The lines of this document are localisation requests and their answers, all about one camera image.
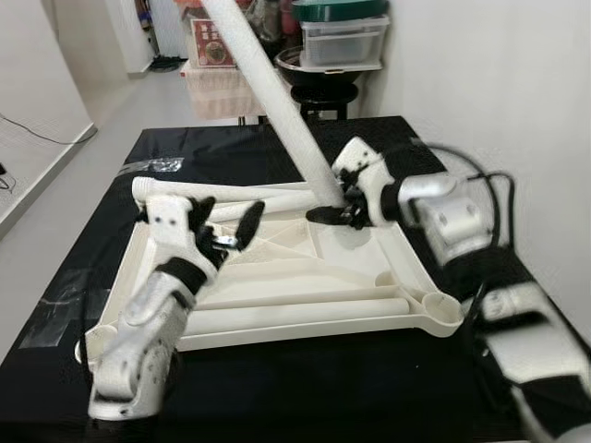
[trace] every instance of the stool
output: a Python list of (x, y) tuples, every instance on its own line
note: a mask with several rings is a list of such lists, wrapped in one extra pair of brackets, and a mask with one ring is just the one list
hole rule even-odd
[(337, 120), (347, 119), (347, 104), (357, 98), (359, 90), (353, 83), (330, 86), (294, 86), (292, 99), (300, 104), (304, 121), (310, 111), (336, 111)]

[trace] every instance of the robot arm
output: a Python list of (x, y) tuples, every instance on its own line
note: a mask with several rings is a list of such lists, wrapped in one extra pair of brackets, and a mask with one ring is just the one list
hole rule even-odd
[[(345, 146), (332, 170), (348, 205), (314, 209), (308, 219), (356, 229), (392, 222), (422, 229), (433, 256), (458, 287), (474, 293), (481, 282), (491, 281), (472, 299), (475, 309), (468, 313), (468, 322), (473, 313), (480, 315), (473, 329), (484, 343), (477, 358), (492, 360), (498, 377), (511, 385), (532, 441), (591, 441), (588, 352), (514, 252), (493, 245), (464, 183), (447, 173), (396, 180), (382, 156), (360, 138)], [(519, 267), (523, 272), (512, 269)], [(467, 276), (472, 281), (464, 284)], [(468, 311), (470, 300), (465, 305)]]
[(161, 410), (175, 345), (202, 285), (214, 282), (228, 249), (254, 237), (264, 204), (245, 213), (235, 236), (217, 237), (204, 223), (215, 200), (153, 196), (146, 220), (159, 265), (122, 311), (117, 337), (94, 367), (89, 416), (107, 422), (138, 420)]

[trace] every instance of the electrical cable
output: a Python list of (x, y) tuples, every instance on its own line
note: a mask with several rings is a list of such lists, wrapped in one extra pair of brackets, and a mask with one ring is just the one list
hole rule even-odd
[(91, 138), (93, 138), (94, 136), (96, 136), (96, 134), (99, 132), (99, 129), (98, 128), (95, 128), (94, 129), (94, 132), (92, 134), (90, 134), (86, 138), (83, 138), (82, 140), (68, 141), (68, 142), (65, 142), (65, 141), (57, 141), (57, 140), (53, 140), (52, 138), (48, 138), (46, 136), (42, 136), (41, 134), (36, 133), (35, 131), (33, 131), (32, 129), (30, 129), (29, 127), (23, 125), (22, 123), (19, 123), (19, 122), (16, 122), (14, 120), (11, 120), (10, 118), (6, 117), (2, 113), (0, 113), (0, 119), (7, 121), (8, 123), (10, 123), (10, 124), (12, 124), (14, 126), (18, 126), (18, 127), (22, 128), (22, 129), (24, 129), (25, 131), (27, 131), (28, 133), (32, 134), (36, 138), (41, 138), (43, 140), (51, 141), (52, 143), (55, 143), (56, 145), (69, 146), (69, 145), (79, 145), (79, 144), (82, 144), (82, 143), (86, 143)]
[[(414, 144), (416, 144), (416, 140), (418, 140), (418, 139), (417, 138), (412, 139)], [(454, 157), (457, 157), (457, 158), (463, 160), (464, 162), (466, 162), (467, 164), (472, 166), (472, 168), (476, 170), (478, 175), (482, 175), (482, 178), (485, 181), (485, 185), (486, 185), (488, 193), (490, 195), (490, 201), (492, 203), (493, 223), (492, 223), (492, 237), (490, 239), (490, 247), (498, 246), (499, 241), (501, 239), (501, 207), (499, 205), (499, 196), (497, 195), (497, 192), (495, 191), (492, 181), (490, 180), (490, 178), (487, 177), (488, 173), (486, 172), (484, 167), (482, 165), (480, 165), (480, 163), (478, 163), (476, 160), (474, 160), (470, 156), (468, 156), (467, 154), (464, 154), (463, 152), (460, 152), (459, 150), (456, 150), (456, 149), (451, 148), (449, 146), (442, 145), (440, 143), (424, 143), (423, 141), (420, 141), (420, 140), (418, 140), (418, 142), (420, 144), (426, 146), (430, 150), (438, 150), (441, 152), (445, 152), (447, 154), (451, 154)]]
[(10, 185), (6, 182), (6, 180), (0, 177), (0, 189), (3, 191), (10, 191)]
[[(501, 177), (505, 178), (509, 182), (509, 196), (507, 197), (507, 218), (509, 223), (509, 243), (508, 247), (511, 250), (515, 249), (515, 192), (516, 184), (515, 179), (512, 175), (505, 173), (504, 171), (495, 171), (487, 174), (488, 178)], [(484, 178), (482, 175), (474, 175), (468, 177), (468, 181), (478, 180)]]

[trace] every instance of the cloth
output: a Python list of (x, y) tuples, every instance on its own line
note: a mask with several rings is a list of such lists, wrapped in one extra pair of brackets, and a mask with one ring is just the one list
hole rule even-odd
[[(397, 176), (444, 170), (427, 150), (404, 148), (416, 135), (401, 117), (318, 122), (310, 129), (329, 162), (360, 136), (378, 151), (400, 146), (390, 165)], [(148, 129), (126, 163), (168, 157), (185, 159), (180, 170), (115, 178), (44, 297), (60, 291), (63, 276), (87, 266), (88, 256), (108, 239), (91, 289), (111, 287), (131, 234), (131, 226), (120, 231), (120, 225), (137, 215), (134, 176), (233, 186), (301, 178), (270, 126)], [(409, 239), (429, 269), (424, 241)], [(33, 313), (0, 367), (0, 432), (16, 441), (80, 441), (88, 391), (73, 356), (78, 324), (70, 321), (56, 347), (19, 349), (36, 321)], [(461, 329), (448, 339), (402, 329), (210, 349), (184, 353), (183, 360), (157, 441), (521, 437), (514, 413), (493, 410), (477, 388)]]

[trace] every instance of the white tube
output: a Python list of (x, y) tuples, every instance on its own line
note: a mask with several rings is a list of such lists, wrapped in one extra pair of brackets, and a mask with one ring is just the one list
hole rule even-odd
[[(264, 198), (265, 214), (284, 212), (288, 210), (309, 210), (318, 204), (312, 191), (299, 191), (300, 194)], [(216, 208), (211, 212), (210, 222), (219, 223), (229, 220), (237, 220), (242, 217), (252, 203), (239, 203), (237, 205)]]
[(324, 206), (344, 206), (343, 192), (329, 164), (235, 0), (202, 0), (201, 3), (318, 202)]
[(213, 334), (231, 330), (273, 328), (356, 318), (403, 316), (408, 313), (408, 302), (402, 298), (193, 311), (188, 316), (183, 335)]
[(253, 187), (253, 186), (220, 186), (198, 183), (164, 182), (149, 177), (134, 178), (131, 185), (133, 198), (140, 203), (154, 194), (175, 195), (187, 198), (203, 199), (215, 197), (222, 203), (228, 201), (250, 201), (279, 196), (299, 196), (307, 191), (289, 189)]

